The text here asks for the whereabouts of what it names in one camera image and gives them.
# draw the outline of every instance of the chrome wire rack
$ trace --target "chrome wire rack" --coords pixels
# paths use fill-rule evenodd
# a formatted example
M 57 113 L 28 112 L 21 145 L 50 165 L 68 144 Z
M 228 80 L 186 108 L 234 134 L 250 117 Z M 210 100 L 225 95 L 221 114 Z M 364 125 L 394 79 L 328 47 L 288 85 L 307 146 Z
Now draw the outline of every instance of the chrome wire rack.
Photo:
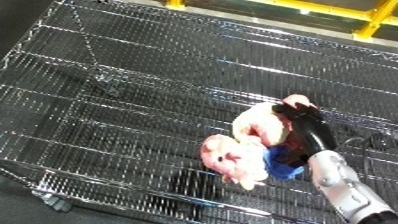
M 312 186 L 199 160 L 254 103 L 307 95 L 398 209 L 398 55 L 132 3 L 56 0 L 0 64 L 0 173 L 56 210 L 156 223 L 342 223 Z

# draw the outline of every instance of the pink plush toy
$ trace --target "pink plush toy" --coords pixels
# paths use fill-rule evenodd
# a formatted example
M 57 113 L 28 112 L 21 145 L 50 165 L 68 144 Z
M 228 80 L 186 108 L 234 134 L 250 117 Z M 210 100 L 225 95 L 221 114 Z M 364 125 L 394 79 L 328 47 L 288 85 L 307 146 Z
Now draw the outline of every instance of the pink plush toy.
M 258 136 L 267 147 L 279 145 L 289 134 L 289 127 L 272 111 L 273 104 L 259 103 L 241 113 L 232 122 L 232 132 L 239 142 Z
M 282 103 L 296 107 L 296 103 L 314 106 L 303 95 L 290 95 Z M 264 150 L 267 147 L 286 146 L 300 149 L 289 120 L 273 112 L 272 103 L 259 103 L 241 113 L 232 122 L 235 139 L 224 135 L 208 137 L 201 148 L 204 165 L 223 175 L 223 182 L 240 183 L 252 190 L 268 178 Z
M 259 138 L 247 138 L 238 143 L 224 135 L 208 137 L 201 148 L 204 165 L 223 175 L 223 182 L 239 183 L 252 190 L 259 181 L 268 178 L 263 160 L 264 146 Z

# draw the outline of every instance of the metal wire grid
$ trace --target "metal wire grid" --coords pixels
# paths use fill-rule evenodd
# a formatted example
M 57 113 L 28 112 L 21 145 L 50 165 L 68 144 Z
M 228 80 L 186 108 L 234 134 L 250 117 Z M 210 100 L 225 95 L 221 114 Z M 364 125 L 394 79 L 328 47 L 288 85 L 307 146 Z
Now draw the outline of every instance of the metal wire grid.
M 366 138 L 339 150 L 397 209 L 397 59 L 234 21 L 59 0 L 2 62 L 0 157 L 46 170 L 38 190 L 161 223 L 339 223 L 308 173 L 244 192 L 198 159 L 201 141 L 230 135 L 250 104 L 302 93 L 340 143 Z

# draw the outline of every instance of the yellow metal beam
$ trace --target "yellow metal beam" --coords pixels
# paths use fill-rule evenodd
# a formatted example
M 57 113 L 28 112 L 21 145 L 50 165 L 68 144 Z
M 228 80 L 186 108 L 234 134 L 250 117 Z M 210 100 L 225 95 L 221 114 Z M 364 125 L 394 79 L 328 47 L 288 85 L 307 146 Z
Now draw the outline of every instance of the yellow metal beam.
M 361 21 L 372 20 L 373 11 L 359 11 L 354 9 L 346 9 L 340 7 L 333 7 L 329 5 L 322 5 L 312 2 L 298 1 L 298 0 L 247 0 L 251 2 L 263 3 L 267 5 L 282 6 L 286 8 L 305 10 L 325 15 L 340 16 L 344 18 L 356 19 Z M 398 26 L 398 17 L 389 16 L 382 21 L 382 24 Z
M 398 0 L 382 0 L 377 8 L 374 9 L 371 21 L 362 29 L 353 33 L 354 39 L 371 42 L 373 34 L 380 28 L 381 23 L 397 8 L 397 5 Z
M 185 0 L 167 0 L 166 7 L 173 10 L 184 10 Z

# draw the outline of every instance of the plush toy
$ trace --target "plush toy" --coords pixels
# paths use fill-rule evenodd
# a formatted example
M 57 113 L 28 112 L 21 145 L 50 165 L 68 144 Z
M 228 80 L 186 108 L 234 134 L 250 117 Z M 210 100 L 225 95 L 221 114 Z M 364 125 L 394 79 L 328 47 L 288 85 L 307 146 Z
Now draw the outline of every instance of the plush toy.
M 213 135 L 204 141 L 201 157 L 206 167 L 223 175 L 224 183 L 233 181 L 252 190 L 259 181 L 268 178 L 263 151 L 259 138 L 238 143 L 225 135 Z
M 290 95 L 282 103 L 314 106 L 303 95 Z M 241 113 L 232 122 L 235 139 L 213 135 L 201 148 L 204 165 L 223 175 L 225 183 L 240 183 L 246 190 L 261 184 L 268 173 L 281 180 L 294 179 L 302 173 L 302 166 L 292 167 L 284 159 L 295 155 L 301 146 L 292 133 L 291 122 L 276 114 L 274 104 L 259 103 Z

